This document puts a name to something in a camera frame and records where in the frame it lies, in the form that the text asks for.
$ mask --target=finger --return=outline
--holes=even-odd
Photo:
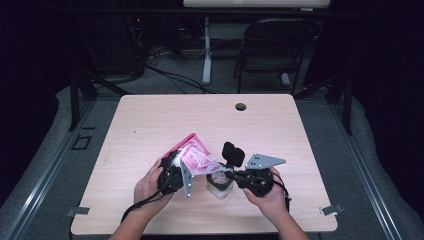
[[[163,171],[163,167],[156,169],[149,178],[150,185],[154,187],[155,189],[158,188],[158,179],[162,171]]]
[[[143,182],[144,182],[144,178],[142,178],[142,179],[138,180],[138,182],[137,182],[137,184],[135,185],[135,187],[136,187],[136,188],[138,188],[138,187],[142,186],[142,185],[143,185]]]
[[[272,179],[276,182],[281,182],[280,172],[275,167],[270,167],[269,170],[272,173]]]
[[[277,174],[278,176],[280,176],[280,172],[275,168],[275,167],[270,167],[269,170],[274,173]]]
[[[246,195],[247,200],[253,203],[256,196],[247,188],[243,188],[243,192],[244,192],[244,195]]]
[[[146,176],[144,177],[145,179],[147,179],[147,181],[149,181],[153,172],[155,172],[159,168],[161,161],[162,160],[159,158],[158,160],[156,160],[155,164],[153,164],[153,166],[150,167],[149,171],[146,173]]]

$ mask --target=silver metal plate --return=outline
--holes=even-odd
[[[284,163],[286,163],[286,160],[282,158],[275,158],[255,153],[247,162],[246,169],[262,170]]]
[[[186,197],[188,198],[191,195],[191,186],[193,184],[194,175],[191,174],[190,170],[188,170],[183,161],[180,161],[180,167],[182,173],[181,175],[183,177],[184,191],[186,193]]]

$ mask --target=black plastic part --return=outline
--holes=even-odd
[[[262,170],[248,169],[228,174],[227,178],[234,179],[239,188],[249,189],[255,196],[263,197],[269,193],[273,186],[273,178],[269,168]]]
[[[241,167],[245,154],[240,148],[236,148],[234,144],[225,142],[222,149],[222,157],[227,160],[227,165]]]
[[[178,150],[170,152],[167,157],[162,158],[160,166],[163,171],[159,175],[158,189],[163,194],[170,194],[178,191],[184,186],[181,168],[172,165],[172,160],[178,154]]]
[[[230,184],[233,182],[232,179],[228,179],[228,181],[226,181],[225,183],[216,183],[212,179],[212,174],[206,175],[206,181],[208,181],[209,184],[214,186],[219,191],[225,191],[228,188],[228,186],[230,186]]]

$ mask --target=hole in table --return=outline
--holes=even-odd
[[[246,104],[244,104],[244,103],[237,103],[236,104],[236,109],[238,110],[238,111],[244,111],[244,110],[246,110]]]

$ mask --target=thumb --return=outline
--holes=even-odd
[[[255,197],[254,194],[247,188],[243,188],[243,192],[244,195],[246,195],[247,200],[249,200],[249,202],[252,202],[253,198]]]

